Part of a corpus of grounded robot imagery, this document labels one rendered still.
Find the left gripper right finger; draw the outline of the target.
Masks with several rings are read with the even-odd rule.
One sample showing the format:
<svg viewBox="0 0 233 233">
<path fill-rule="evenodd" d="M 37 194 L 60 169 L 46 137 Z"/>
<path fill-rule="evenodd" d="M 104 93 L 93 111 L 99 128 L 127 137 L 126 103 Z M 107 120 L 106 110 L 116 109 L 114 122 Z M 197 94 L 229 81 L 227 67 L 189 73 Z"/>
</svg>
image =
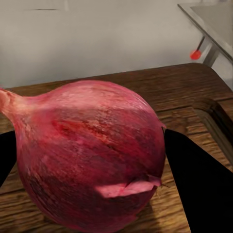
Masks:
<svg viewBox="0 0 233 233">
<path fill-rule="evenodd" d="M 233 233 L 233 173 L 184 134 L 167 127 L 164 131 L 191 233 Z"/>
</svg>

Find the cutting board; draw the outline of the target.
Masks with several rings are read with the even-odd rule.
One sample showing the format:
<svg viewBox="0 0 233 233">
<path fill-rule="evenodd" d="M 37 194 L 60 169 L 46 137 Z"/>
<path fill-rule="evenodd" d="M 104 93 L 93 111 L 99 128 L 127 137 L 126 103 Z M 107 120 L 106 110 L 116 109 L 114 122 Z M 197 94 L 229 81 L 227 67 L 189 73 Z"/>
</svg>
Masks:
<svg viewBox="0 0 233 233">
<path fill-rule="evenodd" d="M 180 132 L 233 173 L 233 166 L 194 109 L 207 111 L 233 145 L 233 91 L 209 66 L 188 63 L 5 88 L 36 97 L 82 80 L 107 81 L 140 95 L 167 129 Z M 0 113 L 0 134 L 14 131 Z M 167 155 L 157 187 L 138 219 L 113 233 L 191 233 Z M 0 187 L 0 233 L 85 233 L 64 227 L 34 204 L 19 177 L 17 162 Z"/>
</svg>

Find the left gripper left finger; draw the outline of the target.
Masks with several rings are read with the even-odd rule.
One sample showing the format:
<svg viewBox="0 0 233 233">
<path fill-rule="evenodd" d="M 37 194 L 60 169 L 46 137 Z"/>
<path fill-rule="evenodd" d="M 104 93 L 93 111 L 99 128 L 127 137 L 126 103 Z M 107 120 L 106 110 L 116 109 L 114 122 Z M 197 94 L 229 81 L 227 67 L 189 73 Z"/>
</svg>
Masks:
<svg viewBox="0 0 233 233">
<path fill-rule="evenodd" d="M 0 134 L 0 187 L 17 161 L 15 131 Z"/>
</svg>

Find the vidalia onion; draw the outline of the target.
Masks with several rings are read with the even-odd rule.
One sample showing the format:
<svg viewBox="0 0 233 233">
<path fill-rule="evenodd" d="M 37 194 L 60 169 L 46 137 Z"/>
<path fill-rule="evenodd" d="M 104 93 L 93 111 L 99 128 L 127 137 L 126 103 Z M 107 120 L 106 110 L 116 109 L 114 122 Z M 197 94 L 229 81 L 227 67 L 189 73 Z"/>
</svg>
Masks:
<svg viewBox="0 0 233 233">
<path fill-rule="evenodd" d="M 119 231 L 165 186 L 166 126 L 126 87 L 82 80 L 36 97 L 0 88 L 0 113 L 15 129 L 25 190 L 64 227 Z"/>
</svg>

